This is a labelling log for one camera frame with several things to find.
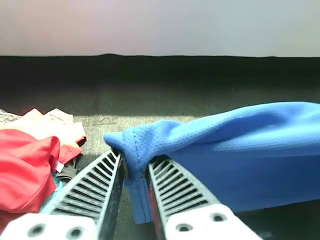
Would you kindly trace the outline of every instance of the clothing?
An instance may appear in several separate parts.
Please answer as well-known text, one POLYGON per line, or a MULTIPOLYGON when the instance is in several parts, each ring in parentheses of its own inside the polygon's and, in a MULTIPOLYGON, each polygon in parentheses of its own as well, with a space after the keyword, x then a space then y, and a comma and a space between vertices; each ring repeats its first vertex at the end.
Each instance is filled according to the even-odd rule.
POLYGON ((19 118, 21 118, 21 116, 0 109, 0 127, 3 127, 6 124, 11 123, 15 120, 18 120, 19 118))
POLYGON ((320 199, 320 104, 276 102, 188 123, 161 120, 105 133, 124 152, 135 222, 152 220, 148 162, 167 155, 234 212, 320 199))
MULTIPOLYGON (((15 115, 0 109, 0 128, 6 128, 7 124, 20 118, 21 116, 19 115, 15 115)), ((72 114, 65 113, 57 108, 47 112, 45 115, 43 115, 43 118, 47 122, 54 122, 56 124, 64 126, 70 126, 74 123, 74 117, 72 114)), ((81 146, 86 141, 86 135, 84 133, 82 125, 79 126, 79 135, 80 137, 78 137, 76 141, 77 144, 81 146)), ((69 182, 77 174, 76 159, 77 157, 72 158, 65 164, 65 166, 62 168, 62 171, 60 173, 57 173, 57 177, 62 180, 63 185, 67 184, 67 182, 69 182)))
POLYGON ((37 213, 55 191, 51 172, 59 158, 55 136, 37 140, 16 130, 0 130, 0 233, 9 221, 37 213))
POLYGON ((76 161, 77 158, 75 157, 64 165, 61 172, 56 173, 56 177, 62 181, 63 186, 77 175, 76 161))
POLYGON ((7 123, 0 129, 16 129, 27 133, 37 140, 56 136, 60 142, 60 156, 58 161, 66 164, 81 153, 77 142, 86 138, 81 122, 62 124, 50 120, 51 115, 43 115, 37 109, 32 109, 19 119, 7 123))
POLYGON ((56 177, 56 174, 54 172, 51 172, 51 177, 53 179, 53 182, 55 184, 55 190, 54 192, 44 201, 42 206, 40 207, 40 210, 46 206, 48 202, 50 202, 51 199, 53 199, 60 191, 62 191, 64 185, 63 182, 56 177))

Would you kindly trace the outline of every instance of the blue mesh fabric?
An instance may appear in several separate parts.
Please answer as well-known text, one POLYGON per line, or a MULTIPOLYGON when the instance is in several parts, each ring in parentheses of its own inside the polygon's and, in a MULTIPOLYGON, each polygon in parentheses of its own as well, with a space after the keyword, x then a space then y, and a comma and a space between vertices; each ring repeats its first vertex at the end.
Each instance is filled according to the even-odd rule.
POLYGON ((125 154, 125 180, 137 224, 152 220, 142 173, 168 155, 234 212, 320 198, 320 104, 276 102, 238 108, 188 123, 161 120, 105 133, 125 154))

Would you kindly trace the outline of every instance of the red fabric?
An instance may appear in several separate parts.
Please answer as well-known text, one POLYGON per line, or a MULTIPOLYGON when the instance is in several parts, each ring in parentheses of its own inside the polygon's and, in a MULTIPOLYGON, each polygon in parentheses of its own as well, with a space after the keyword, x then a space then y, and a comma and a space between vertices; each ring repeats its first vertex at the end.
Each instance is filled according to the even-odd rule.
POLYGON ((58 161, 66 164, 81 153, 78 143, 86 138, 81 122, 62 124, 43 115, 37 109, 32 109, 18 120, 7 123, 2 129, 16 129, 31 135, 37 140, 55 136, 60 142, 58 161))
POLYGON ((16 129, 0 130, 0 233, 25 213, 37 213, 56 189, 51 177, 60 142, 51 136, 36 140, 16 129))

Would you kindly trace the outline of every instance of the white label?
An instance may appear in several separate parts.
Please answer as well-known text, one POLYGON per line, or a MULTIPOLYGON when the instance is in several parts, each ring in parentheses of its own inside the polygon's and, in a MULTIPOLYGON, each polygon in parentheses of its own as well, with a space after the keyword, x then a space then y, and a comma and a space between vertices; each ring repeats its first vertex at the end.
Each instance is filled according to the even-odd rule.
POLYGON ((61 173, 62 169, 64 168, 64 164, 62 164, 61 162, 56 162, 56 165, 55 165, 55 170, 58 172, 58 173, 61 173))

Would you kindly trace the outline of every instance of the white backdrop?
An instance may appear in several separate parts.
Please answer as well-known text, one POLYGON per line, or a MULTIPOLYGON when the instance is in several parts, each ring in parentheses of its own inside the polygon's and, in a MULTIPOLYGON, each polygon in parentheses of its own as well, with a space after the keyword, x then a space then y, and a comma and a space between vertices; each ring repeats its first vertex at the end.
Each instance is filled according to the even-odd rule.
POLYGON ((320 0, 0 0, 0 55, 320 57, 320 0))

